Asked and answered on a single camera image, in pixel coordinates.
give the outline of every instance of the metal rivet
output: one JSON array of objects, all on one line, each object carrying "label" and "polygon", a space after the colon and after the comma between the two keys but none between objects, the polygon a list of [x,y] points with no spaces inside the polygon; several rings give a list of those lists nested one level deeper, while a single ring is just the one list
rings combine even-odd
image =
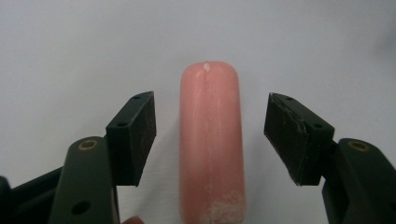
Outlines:
[{"label": "metal rivet", "polygon": [[79,150],[90,150],[96,148],[99,145],[99,142],[94,139],[88,139],[78,145]]},{"label": "metal rivet", "polygon": [[358,151],[362,151],[362,152],[366,152],[366,151],[370,151],[370,147],[367,146],[367,144],[363,143],[363,142],[359,142],[359,141],[349,141],[347,143],[350,147],[358,150]]}]

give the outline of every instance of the pink sausage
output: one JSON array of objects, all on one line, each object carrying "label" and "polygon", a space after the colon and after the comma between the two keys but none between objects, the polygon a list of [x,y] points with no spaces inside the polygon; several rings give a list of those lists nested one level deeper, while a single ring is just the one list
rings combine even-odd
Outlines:
[{"label": "pink sausage", "polygon": [[244,220],[238,76],[227,63],[196,63],[181,78],[179,196],[185,224]]}]

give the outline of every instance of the white surface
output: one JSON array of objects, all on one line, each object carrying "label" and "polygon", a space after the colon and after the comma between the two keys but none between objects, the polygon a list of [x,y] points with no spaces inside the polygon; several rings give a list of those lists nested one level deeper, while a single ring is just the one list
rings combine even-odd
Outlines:
[{"label": "white surface", "polygon": [[155,91],[158,135],[120,214],[178,215],[179,79],[221,60],[239,73],[247,224],[327,223],[321,187],[294,186],[262,134],[270,91],[290,95],[396,165],[396,2],[2,1],[0,175],[16,187],[104,135],[126,101]]}]

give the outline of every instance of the white background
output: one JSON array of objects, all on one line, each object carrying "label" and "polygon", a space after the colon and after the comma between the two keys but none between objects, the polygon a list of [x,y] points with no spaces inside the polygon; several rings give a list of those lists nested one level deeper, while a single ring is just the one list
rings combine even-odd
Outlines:
[{"label": "white background", "polygon": [[178,214],[179,81],[191,63],[239,73],[247,224],[327,223],[319,187],[296,187],[262,134],[270,91],[299,100],[396,165],[396,2],[2,1],[0,175],[16,187],[106,133],[127,100],[155,91],[158,135],[120,215]]}]

